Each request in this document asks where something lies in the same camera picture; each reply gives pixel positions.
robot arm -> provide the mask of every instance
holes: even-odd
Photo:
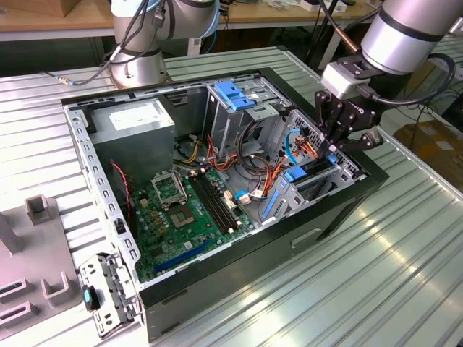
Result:
[[[321,79],[328,90],[315,94],[316,121],[328,140],[320,151],[367,150],[382,143],[375,131],[388,108],[419,103],[392,100],[408,82],[410,74],[426,59],[446,60],[448,78],[453,78],[453,61],[430,52],[452,28],[461,28],[462,0],[385,0],[354,56],[330,63]],[[360,140],[348,140],[351,132],[372,129]]]
[[[146,7],[146,13],[139,13],[128,35],[136,33],[143,24],[141,30],[111,64],[113,78],[122,87],[165,82],[167,72],[161,41],[209,36],[220,17],[218,0],[113,0],[111,11],[117,43],[126,37],[127,28],[140,6]]]

yellow wire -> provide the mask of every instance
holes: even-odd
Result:
[[[312,147],[310,142],[306,141],[305,144],[309,146],[309,148],[312,150],[313,154],[315,154],[315,157],[318,158],[317,151]]]
[[[199,144],[200,144],[200,142],[197,141],[196,145],[195,145],[195,150],[193,151],[193,154],[186,161],[184,161],[185,164],[190,164],[190,163],[192,163],[194,161],[194,159],[196,159],[197,148],[198,148]]]

blue connector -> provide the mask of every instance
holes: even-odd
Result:
[[[240,190],[239,192],[237,192],[237,193],[235,194],[234,199],[235,199],[235,200],[238,200],[239,197],[241,197],[242,195],[245,195],[245,194],[247,194],[247,190]]]
[[[332,153],[332,154],[328,154],[328,155],[326,156],[326,159],[328,159],[328,161],[329,161],[332,165],[335,165],[336,162],[338,161],[338,160],[336,159],[336,156],[335,156],[333,153]]]

red cable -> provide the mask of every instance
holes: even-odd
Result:
[[[125,178],[125,173],[122,171],[122,169],[120,167],[118,167],[118,165],[116,165],[115,163],[113,162],[110,162],[110,164],[116,168],[116,170],[121,174],[121,177],[122,177],[122,181],[124,181],[124,185],[125,185],[125,194],[126,194],[126,198],[127,198],[127,208],[129,209],[128,212],[127,212],[127,219],[128,219],[128,223],[130,221],[130,193],[129,193],[129,185],[127,184],[127,180]]]

pci express slot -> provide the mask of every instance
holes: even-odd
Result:
[[[200,244],[199,246],[189,250],[189,251],[186,251],[185,253],[182,253],[180,255],[177,255],[175,258],[172,258],[170,260],[167,260],[166,262],[163,262],[162,264],[160,265],[156,265],[154,267],[154,273],[158,273],[162,270],[167,270],[169,269],[170,267],[173,267],[175,265],[178,265],[180,264],[181,262],[184,262],[185,260],[191,258],[191,257],[194,257],[195,255],[198,255],[200,253],[203,253],[206,246],[212,241],[212,239],[209,239],[207,241],[204,241],[202,244]]]

